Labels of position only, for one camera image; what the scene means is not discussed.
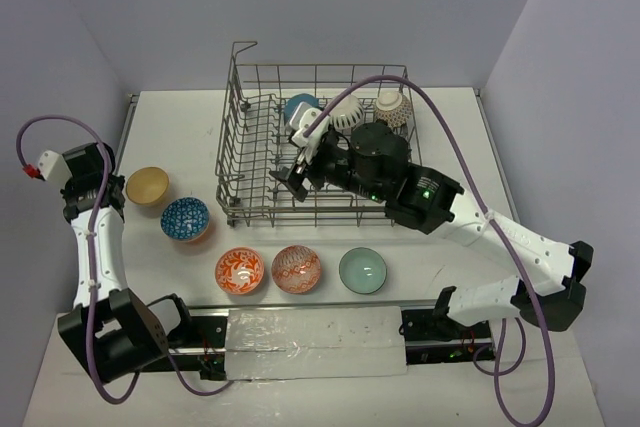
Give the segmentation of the tan bowl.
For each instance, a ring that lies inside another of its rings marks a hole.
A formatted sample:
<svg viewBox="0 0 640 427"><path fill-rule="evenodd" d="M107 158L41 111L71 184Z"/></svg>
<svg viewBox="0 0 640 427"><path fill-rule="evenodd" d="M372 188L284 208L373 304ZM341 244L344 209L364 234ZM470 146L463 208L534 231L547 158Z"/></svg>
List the tan bowl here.
<svg viewBox="0 0 640 427"><path fill-rule="evenodd" d="M128 199L139 206L158 204L170 186L168 174L159 167L144 167L135 171L126 183Z"/></svg>

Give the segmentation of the white bowl orange rim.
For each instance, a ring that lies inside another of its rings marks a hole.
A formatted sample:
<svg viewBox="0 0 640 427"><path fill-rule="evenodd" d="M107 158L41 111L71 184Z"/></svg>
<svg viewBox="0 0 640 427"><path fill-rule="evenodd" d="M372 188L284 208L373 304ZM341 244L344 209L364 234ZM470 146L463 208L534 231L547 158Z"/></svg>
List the white bowl orange rim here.
<svg viewBox="0 0 640 427"><path fill-rule="evenodd" d="M331 110L329 118L335 130L348 131L363 121L364 109L360 100L353 94L349 94Z"/></svg>

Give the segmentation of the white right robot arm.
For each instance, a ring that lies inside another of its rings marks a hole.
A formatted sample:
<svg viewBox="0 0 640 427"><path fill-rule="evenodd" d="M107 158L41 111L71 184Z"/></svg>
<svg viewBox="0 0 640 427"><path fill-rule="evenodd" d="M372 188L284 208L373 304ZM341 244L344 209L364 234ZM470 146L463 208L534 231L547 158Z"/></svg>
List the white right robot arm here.
<svg viewBox="0 0 640 427"><path fill-rule="evenodd" d="M519 317L552 332L566 331L582 312L582 280L594 254L583 241L556 242L491 210L441 172L411 162L408 141L383 122L357 127L346 147L328 129L302 148L289 167L271 171L298 201L306 183L330 184L384 206L394 223L426 235L437 234L496 265L509 277L477 287L447 287L436 303L435 329L446 338L467 327Z"/></svg>

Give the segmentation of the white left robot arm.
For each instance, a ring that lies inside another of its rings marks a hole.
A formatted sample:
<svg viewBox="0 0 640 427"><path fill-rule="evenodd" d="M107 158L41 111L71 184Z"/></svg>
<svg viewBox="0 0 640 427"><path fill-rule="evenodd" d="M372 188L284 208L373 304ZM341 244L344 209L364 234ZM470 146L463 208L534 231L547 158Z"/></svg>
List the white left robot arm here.
<svg viewBox="0 0 640 427"><path fill-rule="evenodd" d="M126 283L122 238L125 179L105 164L99 145L62 154L70 178L61 190L63 216L78 248L78 287L58 332L84 369L87 342L99 380L106 384L139 372L188 343L195 320L175 294L145 304Z"/></svg>

